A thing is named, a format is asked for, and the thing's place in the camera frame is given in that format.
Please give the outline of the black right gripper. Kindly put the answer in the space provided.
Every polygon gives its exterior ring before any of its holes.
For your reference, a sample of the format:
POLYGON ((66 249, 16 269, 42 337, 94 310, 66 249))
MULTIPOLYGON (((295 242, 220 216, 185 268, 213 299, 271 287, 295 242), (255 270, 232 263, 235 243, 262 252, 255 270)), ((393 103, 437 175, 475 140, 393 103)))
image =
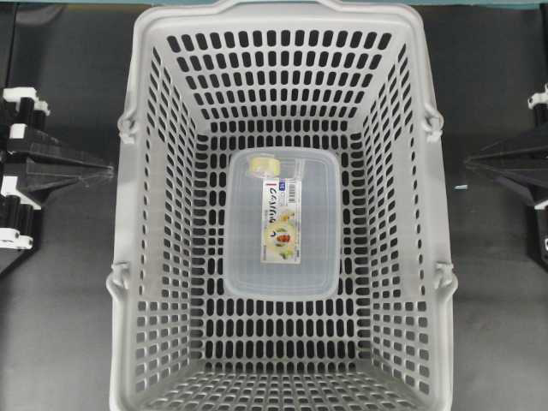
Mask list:
POLYGON ((547 84, 527 100, 534 134, 497 141, 466 158, 466 167, 518 194, 533 207, 539 258, 547 261, 547 84))

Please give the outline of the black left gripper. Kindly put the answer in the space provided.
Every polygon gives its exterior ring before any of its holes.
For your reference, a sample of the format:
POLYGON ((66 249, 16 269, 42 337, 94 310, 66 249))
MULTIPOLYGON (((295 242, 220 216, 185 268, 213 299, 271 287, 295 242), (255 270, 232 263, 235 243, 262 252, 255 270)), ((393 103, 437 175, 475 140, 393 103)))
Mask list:
POLYGON ((52 140, 45 132, 50 113, 31 86, 1 91, 2 249, 33 248, 35 223, 52 191, 114 176, 108 161, 52 140))

